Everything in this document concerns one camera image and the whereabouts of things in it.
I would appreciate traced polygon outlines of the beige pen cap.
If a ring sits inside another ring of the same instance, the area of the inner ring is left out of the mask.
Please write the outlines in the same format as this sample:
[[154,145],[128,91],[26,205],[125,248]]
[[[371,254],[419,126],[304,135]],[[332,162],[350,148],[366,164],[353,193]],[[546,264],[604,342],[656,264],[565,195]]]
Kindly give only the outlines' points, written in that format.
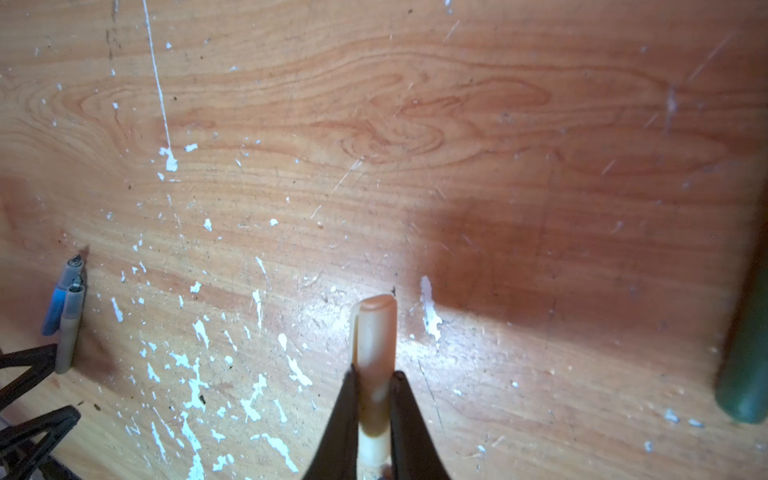
[[350,356],[359,382],[358,460],[372,468],[391,455],[389,382],[395,370],[397,301],[370,297],[350,314]]

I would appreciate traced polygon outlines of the green pen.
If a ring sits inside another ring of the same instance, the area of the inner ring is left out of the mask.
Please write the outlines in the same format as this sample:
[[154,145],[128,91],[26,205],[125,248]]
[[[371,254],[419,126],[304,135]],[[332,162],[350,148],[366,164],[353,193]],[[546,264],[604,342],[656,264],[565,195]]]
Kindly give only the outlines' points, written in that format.
[[767,202],[743,295],[726,341],[715,383],[718,406],[734,421],[767,420]]

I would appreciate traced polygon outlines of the beige pen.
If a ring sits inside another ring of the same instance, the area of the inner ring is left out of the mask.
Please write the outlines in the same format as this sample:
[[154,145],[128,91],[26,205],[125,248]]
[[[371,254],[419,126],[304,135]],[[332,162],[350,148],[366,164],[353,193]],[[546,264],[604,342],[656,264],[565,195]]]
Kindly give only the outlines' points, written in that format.
[[77,276],[69,286],[60,317],[55,372],[65,374],[72,365],[85,298],[84,280]]

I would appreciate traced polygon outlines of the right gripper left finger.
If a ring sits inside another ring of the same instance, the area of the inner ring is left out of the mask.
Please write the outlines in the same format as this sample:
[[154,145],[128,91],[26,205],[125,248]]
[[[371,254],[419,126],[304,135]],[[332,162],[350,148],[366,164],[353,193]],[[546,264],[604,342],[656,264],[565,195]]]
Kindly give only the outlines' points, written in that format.
[[306,480],[355,480],[357,478],[359,380],[357,369],[347,370]]

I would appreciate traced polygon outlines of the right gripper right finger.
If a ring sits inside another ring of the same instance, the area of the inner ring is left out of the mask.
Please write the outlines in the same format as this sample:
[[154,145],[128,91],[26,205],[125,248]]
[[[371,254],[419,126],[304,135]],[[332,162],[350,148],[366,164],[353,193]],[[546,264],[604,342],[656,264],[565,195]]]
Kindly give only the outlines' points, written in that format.
[[389,384],[392,476],[400,480],[450,480],[407,376],[396,371]]

